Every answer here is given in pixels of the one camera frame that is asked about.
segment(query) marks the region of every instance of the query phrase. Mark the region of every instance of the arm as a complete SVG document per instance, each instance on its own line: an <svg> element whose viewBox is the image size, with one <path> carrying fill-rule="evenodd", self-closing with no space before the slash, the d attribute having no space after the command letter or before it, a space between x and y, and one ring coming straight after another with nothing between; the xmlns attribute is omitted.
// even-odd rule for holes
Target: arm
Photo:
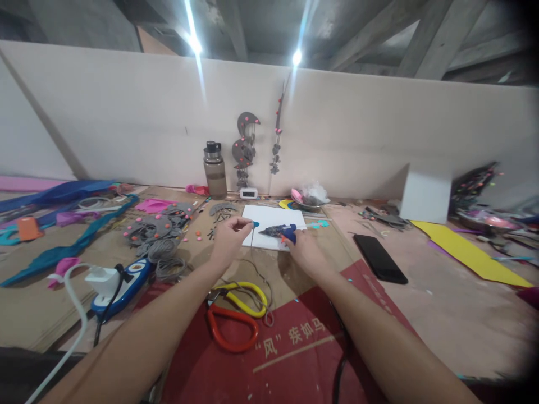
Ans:
<svg viewBox="0 0 539 404"><path fill-rule="evenodd" d="M354 346L392 403L479 403L474 394L418 338L329 268L307 230L286 240L294 260L332 301Z"/></svg>
<svg viewBox="0 0 539 404"><path fill-rule="evenodd" d="M176 351L208 291L252 230L232 217L217 227L210 260L126 321L81 360L42 403L135 403Z"/></svg>

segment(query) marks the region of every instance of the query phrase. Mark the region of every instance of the forearm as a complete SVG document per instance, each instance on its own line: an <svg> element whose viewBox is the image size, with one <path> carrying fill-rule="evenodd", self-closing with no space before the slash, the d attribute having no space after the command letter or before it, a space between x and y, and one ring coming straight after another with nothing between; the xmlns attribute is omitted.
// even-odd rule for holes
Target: forearm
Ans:
<svg viewBox="0 0 539 404"><path fill-rule="evenodd" d="M416 336L340 274L324 268L311 276L332 301L390 402L478 402Z"/></svg>
<svg viewBox="0 0 539 404"><path fill-rule="evenodd" d="M211 262L193 271L102 341L42 402L138 402L170 361L223 272Z"/></svg>

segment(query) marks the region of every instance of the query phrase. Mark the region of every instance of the white foam board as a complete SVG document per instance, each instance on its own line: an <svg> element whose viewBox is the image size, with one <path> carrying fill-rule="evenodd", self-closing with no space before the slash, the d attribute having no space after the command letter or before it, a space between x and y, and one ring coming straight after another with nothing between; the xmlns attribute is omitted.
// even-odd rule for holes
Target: white foam board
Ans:
<svg viewBox="0 0 539 404"><path fill-rule="evenodd" d="M297 228L305 229L305 220L299 210L269 208L266 206L246 205L243 210L243 217L252 219L260 223L260 226L254 229L254 236L249 235L243 244L246 247L251 245L251 237L253 237L253 247L266 250L288 251L286 244L281 243L281 239L277 237L269 237L262 235L259 231L270 226L278 226L280 224L295 224Z"/></svg>
<svg viewBox="0 0 539 404"><path fill-rule="evenodd" d="M410 163L400 210L402 219L445 224L452 177L449 165L443 161Z"/></svg>

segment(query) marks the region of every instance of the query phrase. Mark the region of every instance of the red scissors handle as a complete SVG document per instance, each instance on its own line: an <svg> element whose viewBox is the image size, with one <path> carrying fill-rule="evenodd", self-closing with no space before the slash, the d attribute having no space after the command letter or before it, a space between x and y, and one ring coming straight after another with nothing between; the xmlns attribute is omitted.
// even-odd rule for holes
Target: red scissors handle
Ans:
<svg viewBox="0 0 539 404"><path fill-rule="evenodd" d="M222 307L219 307L216 305L211 305L208 309L207 314L208 314L209 326L212 329L213 338L215 338L215 342L217 342L217 344L221 346L221 348L223 348L224 350L227 350L228 352L232 352L233 354L240 354L250 349L256 342L257 337L258 337L258 324L250 316L243 313L238 313L237 311L223 309ZM217 323L215 321L215 315L231 318L233 320L237 320L237 321L247 324L248 326L250 326L251 331L252 331L251 339L248 342L243 343L243 344L239 344L239 345L231 344L230 342L225 340L223 336L221 335L221 333L219 332L219 329L217 328Z"/></svg>

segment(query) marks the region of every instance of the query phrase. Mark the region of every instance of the small scissors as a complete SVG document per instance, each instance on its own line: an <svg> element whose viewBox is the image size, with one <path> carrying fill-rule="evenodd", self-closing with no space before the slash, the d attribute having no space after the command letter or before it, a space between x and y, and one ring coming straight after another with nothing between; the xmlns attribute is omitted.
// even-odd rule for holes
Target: small scissors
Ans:
<svg viewBox="0 0 539 404"><path fill-rule="evenodd" d="M243 303L238 297L236 297L236 295L234 295L232 292L229 291L231 289L237 289L239 287L249 288L253 290L260 297L260 300L263 304L261 311L256 312L252 310L245 303ZM238 306L247 314L238 313L237 311L224 309L222 307L214 305L213 303L219 296L227 297L228 299L232 300L236 304L236 306ZM255 318L264 317L267 311L266 307L268 304L268 301L266 299L264 292L262 292L262 290L258 286L250 282L234 282L234 283L229 283L223 286L218 286L208 292L206 301L208 302L208 312L207 312L208 322L212 330L213 338L215 339L215 342L221 348L223 348L224 350L228 352L232 352L233 354L240 354L242 352L247 351L255 344L258 338L258 324L255 320L253 320L252 317L255 317ZM238 345L233 345L227 340L225 340L217 327L217 322L215 321L216 315L221 316L221 317L228 317L230 319L237 320L237 321L247 324L251 328L250 340L248 342L245 342L243 344L238 344Z"/></svg>

